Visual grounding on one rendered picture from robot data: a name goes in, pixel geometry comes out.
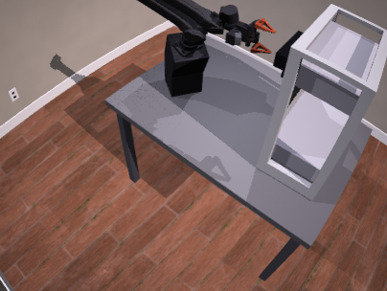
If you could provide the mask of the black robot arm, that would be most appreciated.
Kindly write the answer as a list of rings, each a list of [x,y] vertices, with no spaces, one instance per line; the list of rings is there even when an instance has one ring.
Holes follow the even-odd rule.
[[[173,42],[173,47],[183,57],[202,48],[206,34],[223,34],[224,29],[229,31],[225,43],[240,46],[241,41],[246,42],[248,25],[239,22],[238,8],[234,5],[222,6],[217,14],[193,0],[137,1],[168,19],[183,32],[181,38]]]

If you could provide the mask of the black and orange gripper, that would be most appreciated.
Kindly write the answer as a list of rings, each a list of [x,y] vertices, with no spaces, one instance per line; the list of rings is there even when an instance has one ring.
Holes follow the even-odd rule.
[[[262,26],[262,25],[264,25],[264,26]],[[270,25],[265,21],[264,18],[258,19],[257,21],[255,20],[255,21],[253,21],[252,23],[250,23],[248,25],[245,46],[249,47],[250,43],[252,42],[252,43],[255,43],[255,44],[252,46],[252,49],[251,49],[250,53],[252,53],[252,54],[254,54],[254,53],[271,54],[272,52],[269,49],[267,49],[261,43],[259,43],[260,33],[257,32],[257,29],[260,29],[260,30],[263,30],[263,31],[267,31],[267,32],[270,32],[270,33],[275,33],[276,32],[273,28],[270,27]]]

